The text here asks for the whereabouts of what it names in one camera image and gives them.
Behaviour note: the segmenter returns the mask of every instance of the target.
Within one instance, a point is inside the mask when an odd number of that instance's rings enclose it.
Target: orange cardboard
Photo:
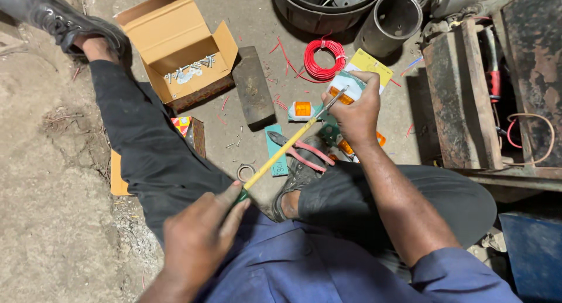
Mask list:
[[[186,138],[187,142],[195,149],[195,151],[203,158],[206,157],[205,152],[205,129],[203,122],[192,116],[174,117],[172,123],[178,129],[179,133]],[[127,189],[129,185],[121,178],[121,156],[116,151],[111,150],[111,194],[115,196],[130,196]]]
[[[137,48],[152,88],[176,111],[234,85],[236,41],[224,21],[211,34],[194,0],[148,0],[115,19]],[[182,85],[164,78],[212,54],[213,67],[202,66],[203,75]]]

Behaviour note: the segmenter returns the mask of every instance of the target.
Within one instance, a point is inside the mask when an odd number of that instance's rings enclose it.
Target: blue shirt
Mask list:
[[[412,269],[410,285],[353,242],[250,211],[198,301],[520,302],[466,250],[446,248],[424,256]]]

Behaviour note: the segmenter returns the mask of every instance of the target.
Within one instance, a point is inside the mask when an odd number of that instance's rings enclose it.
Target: black shoe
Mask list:
[[[129,45],[119,28],[103,19],[85,16],[65,0],[0,0],[0,11],[47,31],[67,54],[84,55],[73,44],[77,35],[98,34],[105,37],[120,58]]]
[[[304,140],[305,144],[308,144],[319,151],[326,154],[327,146],[322,139],[318,136],[311,136]],[[318,156],[314,155],[305,149],[297,149],[297,153],[302,156],[302,158],[317,164],[318,166],[326,166],[326,162],[320,159]],[[281,187],[281,190],[277,192],[273,202],[271,204],[271,212],[273,214],[273,221],[282,222],[287,220],[287,217],[281,209],[281,198],[285,193],[293,192],[295,190],[301,190],[305,185],[309,184],[312,180],[322,177],[322,173],[306,166],[304,163],[293,158],[291,166],[289,167],[289,176],[287,181]]]

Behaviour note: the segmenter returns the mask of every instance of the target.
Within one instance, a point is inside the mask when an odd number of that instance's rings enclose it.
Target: black pants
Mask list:
[[[231,183],[199,156],[173,127],[150,84],[136,83],[118,65],[90,63],[92,81],[112,148],[121,155],[121,176],[143,206],[148,227],[162,241],[162,224],[205,192]],[[450,170],[398,166],[468,248],[492,227],[496,205],[479,184]],[[300,221],[328,227],[362,245],[395,272],[406,272],[378,216],[357,163],[338,162],[302,191]]]

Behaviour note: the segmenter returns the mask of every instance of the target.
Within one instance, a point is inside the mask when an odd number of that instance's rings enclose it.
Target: metal bucket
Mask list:
[[[376,57],[388,56],[416,34],[422,19],[422,8],[416,0],[378,0],[354,47]]]
[[[328,34],[353,26],[369,12],[374,1],[362,0],[341,8],[315,5],[303,0],[274,0],[274,3],[290,24],[309,33]]]

